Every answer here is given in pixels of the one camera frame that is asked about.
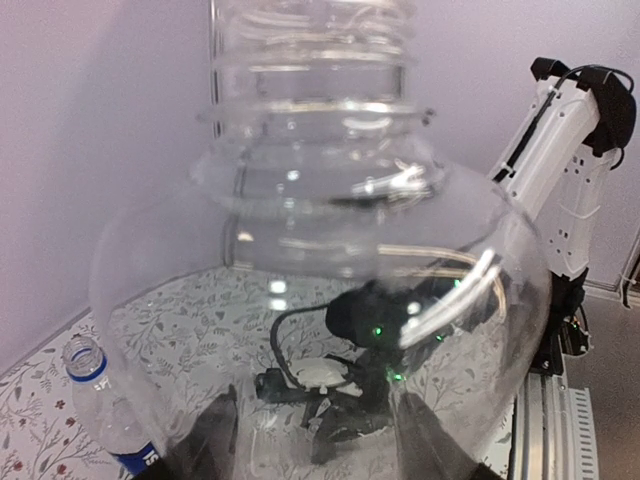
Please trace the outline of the Pepsi bottle blue label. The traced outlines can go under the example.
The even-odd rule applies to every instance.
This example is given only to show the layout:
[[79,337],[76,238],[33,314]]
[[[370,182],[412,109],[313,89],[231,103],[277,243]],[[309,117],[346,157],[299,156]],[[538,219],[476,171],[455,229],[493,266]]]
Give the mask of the Pepsi bottle blue label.
[[130,474],[147,470],[158,452],[104,350],[89,337],[75,336],[64,346],[62,359],[78,420],[92,440]]

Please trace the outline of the white sport bottle cap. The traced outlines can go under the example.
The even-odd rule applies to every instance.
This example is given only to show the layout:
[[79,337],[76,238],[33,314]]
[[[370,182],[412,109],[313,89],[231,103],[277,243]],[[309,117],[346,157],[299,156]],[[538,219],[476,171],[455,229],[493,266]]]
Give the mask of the white sport bottle cap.
[[329,358],[302,358],[291,363],[290,371],[306,388],[334,388],[343,384],[348,368]]

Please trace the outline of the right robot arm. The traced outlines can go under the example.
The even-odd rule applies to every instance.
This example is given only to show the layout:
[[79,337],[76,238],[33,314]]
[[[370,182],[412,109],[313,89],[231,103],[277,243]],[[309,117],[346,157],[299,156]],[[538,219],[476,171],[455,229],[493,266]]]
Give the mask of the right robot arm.
[[635,122],[609,69],[534,64],[488,175],[421,137],[389,57],[215,64],[195,185],[217,281],[200,372],[237,479],[470,479],[585,273],[598,185]]

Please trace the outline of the clear plastic bottle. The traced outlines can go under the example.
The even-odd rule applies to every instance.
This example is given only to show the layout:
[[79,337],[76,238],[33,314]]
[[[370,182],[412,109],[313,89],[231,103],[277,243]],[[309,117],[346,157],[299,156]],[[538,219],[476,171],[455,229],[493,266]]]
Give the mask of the clear plastic bottle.
[[216,1],[213,139],[90,299],[150,479],[491,479],[544,330],[529,217],[424,139],[410,1]]

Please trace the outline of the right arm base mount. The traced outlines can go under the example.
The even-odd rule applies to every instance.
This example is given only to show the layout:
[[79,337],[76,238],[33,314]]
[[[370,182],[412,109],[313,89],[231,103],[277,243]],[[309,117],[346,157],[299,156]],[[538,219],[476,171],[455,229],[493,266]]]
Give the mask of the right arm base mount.
[[584,316],[584,283],[589,269],[573,280],[552,274],[551,301],[546,328],[529,372],[543,376],[564,373],[564,356],[589,351],[589,331]]

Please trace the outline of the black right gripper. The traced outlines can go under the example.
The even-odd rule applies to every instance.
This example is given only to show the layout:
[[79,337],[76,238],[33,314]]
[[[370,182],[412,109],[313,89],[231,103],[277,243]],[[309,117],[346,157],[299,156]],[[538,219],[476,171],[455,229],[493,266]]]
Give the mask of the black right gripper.
[[[325,431],[330,440],[355,440],[391,424],[389,384],[382,368],[365,352],[356,360],[335,355],[348,368],[343,384],[334,388],[307,388],[301,427],[310,433]],[[444,430],[435,413],[415,393],[397,397],[395,426],[401,479],[471,479],[475,461]]]

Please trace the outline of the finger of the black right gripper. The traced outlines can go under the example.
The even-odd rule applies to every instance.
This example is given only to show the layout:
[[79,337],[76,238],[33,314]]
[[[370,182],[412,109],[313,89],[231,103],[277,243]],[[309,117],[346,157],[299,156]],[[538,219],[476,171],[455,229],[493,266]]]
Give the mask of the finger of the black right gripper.
[[238,433],[237,391],[233,385],[198,416],[190,432],[188,479],[231,479]]

